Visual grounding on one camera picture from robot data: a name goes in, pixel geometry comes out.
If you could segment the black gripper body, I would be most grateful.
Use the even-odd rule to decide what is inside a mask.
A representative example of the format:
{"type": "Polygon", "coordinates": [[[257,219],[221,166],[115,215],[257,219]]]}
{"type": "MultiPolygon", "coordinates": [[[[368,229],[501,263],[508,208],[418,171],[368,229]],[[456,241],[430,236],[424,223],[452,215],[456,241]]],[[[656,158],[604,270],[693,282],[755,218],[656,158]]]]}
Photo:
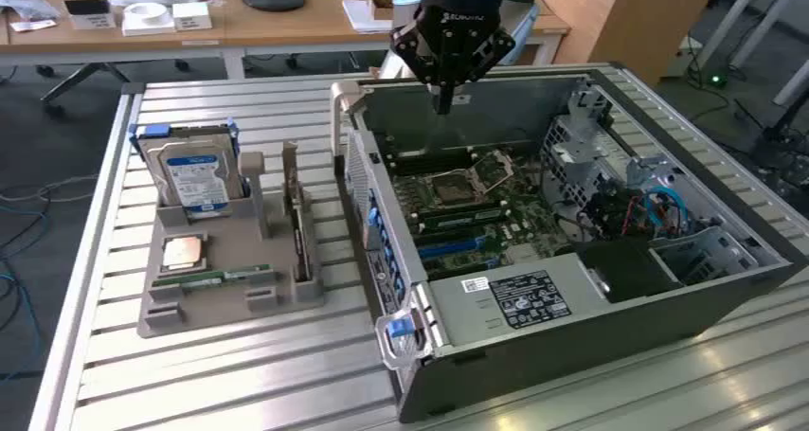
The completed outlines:
{"type": "Polygon", "coordinates": [[[508,42],[500,14],[504,0],[421,0],[416,17],[425,51],[436,62],[473,54],[485,41],[508,42]]]}

